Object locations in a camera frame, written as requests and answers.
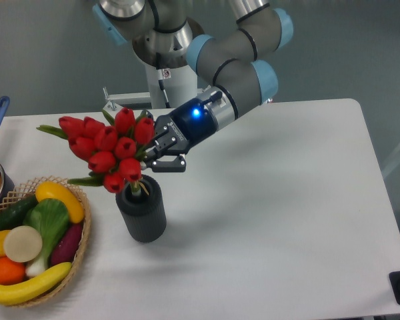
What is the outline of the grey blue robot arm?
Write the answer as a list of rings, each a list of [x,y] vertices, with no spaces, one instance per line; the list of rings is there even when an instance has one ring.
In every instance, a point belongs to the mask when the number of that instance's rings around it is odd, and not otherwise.
[[[110,95],[109,106],[148,101],[168,109],[155,121],[143,169],[183,172],[188,151],[278,90],[263,56],[286,45],[293,23],[268,1],[232,1],[237,29],[224,40],[206,35],[186,1],[98,1],[93,13],[116,44],[131,43],[144,65],[146,93]]]

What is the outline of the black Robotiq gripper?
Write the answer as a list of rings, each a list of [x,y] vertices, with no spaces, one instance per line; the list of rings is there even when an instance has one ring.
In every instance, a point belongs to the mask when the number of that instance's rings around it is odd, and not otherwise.
[[[212,99],[192,99],[155,120],[155,136],[149,157],[141,162],[141,169],[154,173],[183,173],[186,170],[186,154],[206,138],[217,132],[217,123],[211,107]],[[154,125],[153,115],[143,110],[140,124]],[[170,160],[160,160],[164,155]]]

